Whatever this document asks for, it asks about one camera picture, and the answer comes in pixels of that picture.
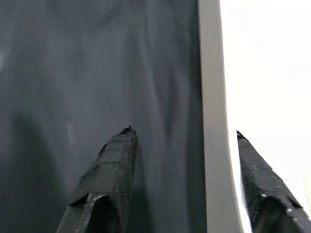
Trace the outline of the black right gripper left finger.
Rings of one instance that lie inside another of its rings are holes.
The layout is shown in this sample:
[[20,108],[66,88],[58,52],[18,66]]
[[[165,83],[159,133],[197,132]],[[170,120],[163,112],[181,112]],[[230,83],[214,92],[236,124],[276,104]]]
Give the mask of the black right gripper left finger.
[[112,136],[80,178],[57,232],[126,232],[137,153],[138,137],[131,126]]

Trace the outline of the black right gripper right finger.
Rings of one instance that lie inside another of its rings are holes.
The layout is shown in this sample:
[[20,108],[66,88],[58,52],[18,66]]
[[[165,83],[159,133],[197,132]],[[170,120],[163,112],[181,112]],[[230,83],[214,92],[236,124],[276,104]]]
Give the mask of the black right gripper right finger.
[[237,132],[246,208],[255,233],[309,233],[311,219],[284,181]]

